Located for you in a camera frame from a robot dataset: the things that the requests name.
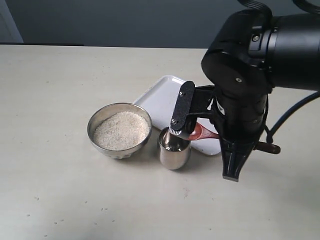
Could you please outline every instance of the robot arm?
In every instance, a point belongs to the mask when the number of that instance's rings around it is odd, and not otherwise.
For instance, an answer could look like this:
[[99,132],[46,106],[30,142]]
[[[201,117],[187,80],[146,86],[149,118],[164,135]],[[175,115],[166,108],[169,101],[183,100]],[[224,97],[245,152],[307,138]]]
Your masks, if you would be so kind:
[[[259,147],[259,139],[273,88],[320,90],[320,15],[272,17],[262,3],[238,1],[255,9],[232,14],[201,61],[214,86],[182,85],[170,124],[179,135],[192,133],[197,118],[209,119],[219,134],[222,176],[236,182],[253,150],[272,153]],[[294,3],[317,9],[304,0]]]

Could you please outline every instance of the stainless steel cup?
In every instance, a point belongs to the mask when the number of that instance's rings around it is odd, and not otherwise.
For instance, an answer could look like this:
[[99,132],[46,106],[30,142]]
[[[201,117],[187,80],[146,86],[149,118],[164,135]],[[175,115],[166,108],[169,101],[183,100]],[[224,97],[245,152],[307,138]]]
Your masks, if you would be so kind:
[[172,135],[169,127],[164,128],[158,137],[157,154],[161,164],[169,170],[183,167],[191,153],[190,141]]

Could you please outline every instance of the screw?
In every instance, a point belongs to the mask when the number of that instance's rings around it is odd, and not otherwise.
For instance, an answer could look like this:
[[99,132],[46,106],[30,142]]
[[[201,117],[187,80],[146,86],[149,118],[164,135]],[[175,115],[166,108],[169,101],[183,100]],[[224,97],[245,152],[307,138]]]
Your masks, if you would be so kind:
[[259,35],[255,35],[252,37],[252,41],[256,42],[260,39],[260,36]]

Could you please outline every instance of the white tray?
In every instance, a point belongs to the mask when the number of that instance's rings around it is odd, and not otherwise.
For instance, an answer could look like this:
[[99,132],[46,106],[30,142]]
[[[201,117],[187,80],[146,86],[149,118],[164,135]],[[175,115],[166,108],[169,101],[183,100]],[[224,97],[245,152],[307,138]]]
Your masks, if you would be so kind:
[[[162,130],[170,125],[178,93],[184,82],[176,76],[165,75],[133,103],[144,108],[150,114],[152,125]],[[198,118],[198,122],[207,129],[217,132],[208,119]],[[218,139],[192,141],[191,146],[209,156],[219,154],[221,151]]]

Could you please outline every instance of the white table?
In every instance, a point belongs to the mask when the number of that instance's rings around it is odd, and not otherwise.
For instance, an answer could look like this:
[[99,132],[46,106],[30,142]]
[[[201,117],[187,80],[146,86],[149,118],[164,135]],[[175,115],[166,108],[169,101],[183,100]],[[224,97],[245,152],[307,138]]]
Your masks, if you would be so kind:
[[[0,45],[0,239],[319,239],[320,101],[275,135],[280,155],[252,153],[239,183],[222,179],[220,156],[195,151],[183,170],[165,169],[156,130],[127,160],[90,144],[97,109],[134,101],[161,76],[209,84],[204,53]],[[308,94],[275,89],[269,125]]]

